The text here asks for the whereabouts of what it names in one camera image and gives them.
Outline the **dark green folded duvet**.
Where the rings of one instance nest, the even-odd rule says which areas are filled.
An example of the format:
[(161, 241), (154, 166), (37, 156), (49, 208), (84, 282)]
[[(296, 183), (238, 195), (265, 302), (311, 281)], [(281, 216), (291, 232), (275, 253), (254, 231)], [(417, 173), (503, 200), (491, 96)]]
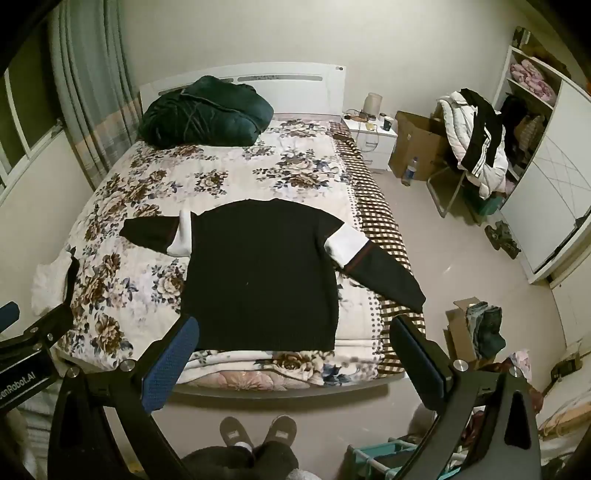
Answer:
[(156, 149), (249, 147), (269, 127), (273, 114), (273, 106), (252, 86), (206, 75), (153, 101), (138, 135)]

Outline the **brown checkered blanket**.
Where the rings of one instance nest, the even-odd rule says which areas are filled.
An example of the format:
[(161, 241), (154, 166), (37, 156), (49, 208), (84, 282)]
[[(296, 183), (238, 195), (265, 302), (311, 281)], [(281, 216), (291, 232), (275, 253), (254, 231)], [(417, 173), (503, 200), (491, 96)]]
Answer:
[[(386, 197), (370, 175), (370, 169), (363, 162), (362, 153), (356, 147), (348, 127), (342, 122), (332, 121), (329, 126), (329, 135), (335, 141), (335, 149), (339, 157), (344, 160), (346, 173), (351, 180), (353, 207), (356, 208), (356, 227), (409, 269), (411, 263), (399, 226), (394, 221)], [(404, 371), (389, 340), (390, 321), (398, 314), (408, 315), (421, 331), (425, 329), (425, 319), (421, 314), (412, 313), (408, 308), (376, 293), (370, 295), (370, 323), (372, 323), (372, 334), (375, 336), (372, 340), (373, 360), (370, 365), (377, 378), (385, 378)]]

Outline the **beige bedside lamp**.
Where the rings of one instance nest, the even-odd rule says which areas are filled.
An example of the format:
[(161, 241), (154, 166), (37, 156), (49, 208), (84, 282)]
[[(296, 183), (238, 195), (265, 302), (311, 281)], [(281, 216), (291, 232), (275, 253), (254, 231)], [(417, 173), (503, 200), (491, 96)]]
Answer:
[(383, 96), (370, 92), (363, 102), (362, 112), (368, 117), (378, 117), (381, 111)]

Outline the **grey slipper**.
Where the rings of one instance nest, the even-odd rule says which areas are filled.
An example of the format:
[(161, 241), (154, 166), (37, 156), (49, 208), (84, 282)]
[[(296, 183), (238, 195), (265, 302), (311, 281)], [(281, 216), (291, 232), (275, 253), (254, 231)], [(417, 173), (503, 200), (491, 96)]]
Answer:
[(235, 417), (225, 417), (219, 424), (219, 433), (228, 447), (240, 447), (252, 452), (254, 446), (245, 427)]
[(270, 423), (270, 428), (266, 433), (263, 443), (280, 443), (290, 447), (294, 444), (297, 437), (297, 423), (288, 415), (277, 416)]

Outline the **white black garment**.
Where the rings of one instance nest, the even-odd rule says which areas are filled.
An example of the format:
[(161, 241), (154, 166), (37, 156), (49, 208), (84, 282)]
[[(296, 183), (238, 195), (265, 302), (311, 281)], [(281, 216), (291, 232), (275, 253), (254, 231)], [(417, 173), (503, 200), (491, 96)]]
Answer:
[(71, 301), (79, 266), (75, 252), (74, 247), (63, 249), (52, 263), (36, 267), (31, 287), (31, 310), (37, 319)]

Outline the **teal laundry rack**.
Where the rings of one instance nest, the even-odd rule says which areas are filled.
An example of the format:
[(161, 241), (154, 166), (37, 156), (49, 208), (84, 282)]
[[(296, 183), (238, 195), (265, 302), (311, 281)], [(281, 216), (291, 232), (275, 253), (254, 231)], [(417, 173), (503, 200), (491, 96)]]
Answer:
[(386, 443), (346, 449), (346, 479), (394, 479), (417, 445), (390, 438)]

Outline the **dark shoes on floor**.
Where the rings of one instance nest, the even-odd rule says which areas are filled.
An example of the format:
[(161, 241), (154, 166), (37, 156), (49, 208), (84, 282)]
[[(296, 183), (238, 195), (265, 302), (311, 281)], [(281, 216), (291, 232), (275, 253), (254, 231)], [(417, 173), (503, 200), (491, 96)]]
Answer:
[(495, 250), (504, 250), (512, 260), (521, 252), (506, 222), (497, 221), (495, 225), (487, 225), (485, 234)]

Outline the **plastic water bottle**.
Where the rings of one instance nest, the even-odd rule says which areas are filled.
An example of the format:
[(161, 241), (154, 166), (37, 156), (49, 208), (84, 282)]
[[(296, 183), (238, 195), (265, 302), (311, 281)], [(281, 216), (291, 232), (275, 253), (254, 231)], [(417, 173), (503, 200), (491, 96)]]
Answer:
[(418, 158), (414, 157), (409, 162), (402, 177), (402, 183), (410, 186), (415, 178), (418, 167)]

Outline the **left grey slipper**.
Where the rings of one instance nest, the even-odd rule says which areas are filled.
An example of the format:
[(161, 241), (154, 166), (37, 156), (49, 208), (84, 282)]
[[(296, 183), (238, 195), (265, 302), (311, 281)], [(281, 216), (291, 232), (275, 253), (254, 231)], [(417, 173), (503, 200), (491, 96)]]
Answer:
[(228, 447), (240, 447), (252, 452), (254, 446), (245, 427), (235, 417), (225, 417), (219, 424), (219, 433)]

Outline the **small box of clothes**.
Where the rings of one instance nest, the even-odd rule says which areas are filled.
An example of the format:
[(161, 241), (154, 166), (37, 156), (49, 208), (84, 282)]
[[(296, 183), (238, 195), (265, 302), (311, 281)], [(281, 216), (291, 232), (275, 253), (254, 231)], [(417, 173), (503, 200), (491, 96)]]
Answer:
[(446, 312), (448, 326), (444, 330), (451, 358), (464, 360), (471, 369), (494, 363), (506, 347), (501, 335), (502, 309), (476, 297), (456, 300), (454, 305)]

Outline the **white bed headboard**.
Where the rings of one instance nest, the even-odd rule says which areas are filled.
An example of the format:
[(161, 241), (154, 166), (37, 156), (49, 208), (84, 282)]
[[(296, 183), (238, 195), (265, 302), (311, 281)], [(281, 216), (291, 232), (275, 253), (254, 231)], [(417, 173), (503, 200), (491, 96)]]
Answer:
[(304, 62), (245, 63), (187, 72), (140, 87), (143, 110), (161, 95), (206, 75), (226, 83), (248, 84), (277, 114), (339, 116), (344, 111), (346, 67)]

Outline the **white wardrobe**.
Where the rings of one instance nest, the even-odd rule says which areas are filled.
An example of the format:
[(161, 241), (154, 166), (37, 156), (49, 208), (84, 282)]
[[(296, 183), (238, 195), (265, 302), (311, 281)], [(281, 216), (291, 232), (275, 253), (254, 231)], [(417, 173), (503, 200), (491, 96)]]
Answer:
[(522, 100), (541, 133), (510, 164), (516, 185), (501, 214), (528, 280), (554, 272), (590, 234), (590, 94), (526, 28), (518, 27), (493, 97), (500, 109)]

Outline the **grey green curtain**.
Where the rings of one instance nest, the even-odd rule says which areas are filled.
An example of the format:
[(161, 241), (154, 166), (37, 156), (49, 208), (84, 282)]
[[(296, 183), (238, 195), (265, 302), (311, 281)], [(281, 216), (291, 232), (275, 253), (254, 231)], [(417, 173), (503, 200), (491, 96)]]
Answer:
[(118, 1), (62, 1), (49, 20), (50, 56), (66, 129), (97, 188), (136, 141), (139, 92), (124, 53)]

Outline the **right grey slipper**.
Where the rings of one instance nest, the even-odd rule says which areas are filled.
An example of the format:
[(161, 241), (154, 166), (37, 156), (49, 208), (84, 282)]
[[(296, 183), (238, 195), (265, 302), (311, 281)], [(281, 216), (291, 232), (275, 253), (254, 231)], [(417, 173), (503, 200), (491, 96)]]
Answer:
[(277, 416), (270, 423), (270, 428), (266, 433), (263, 443), (280, 443), (290, 447), (294, 444), (297, 437), (297, 423), (288, 415)]

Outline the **white nightstand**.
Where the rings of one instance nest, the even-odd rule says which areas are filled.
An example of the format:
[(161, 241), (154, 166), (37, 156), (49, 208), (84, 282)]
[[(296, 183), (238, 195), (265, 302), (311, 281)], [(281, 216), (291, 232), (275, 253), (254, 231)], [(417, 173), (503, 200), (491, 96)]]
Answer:
[(353, 114), (345, 114), (342, 119), (348, 126), (367, 167), (373, 170), (388, 170), (398, 141), (396, 128), (384, 130), (383, 117), (379, 120), (358, 121), (353, 118)]

